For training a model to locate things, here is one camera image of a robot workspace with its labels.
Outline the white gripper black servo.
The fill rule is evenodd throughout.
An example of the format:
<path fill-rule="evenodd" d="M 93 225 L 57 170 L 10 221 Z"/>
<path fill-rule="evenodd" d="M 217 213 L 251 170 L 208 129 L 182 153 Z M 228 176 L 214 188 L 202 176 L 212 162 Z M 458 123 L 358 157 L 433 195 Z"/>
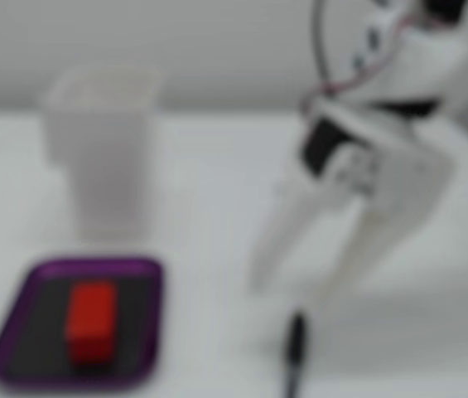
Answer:
<path fill-rule="evenodd" d="M 319 99 L 249 256 L 249 287 L 265 289 L 318 217 L 351 197 L 406 197 L 401 210 L 367 209 L 335 269 L 329 293 L 352 290 L 440 206 L 454 163 L 433 138 L 468 135 L 435 101 L 346 104 Z"/>

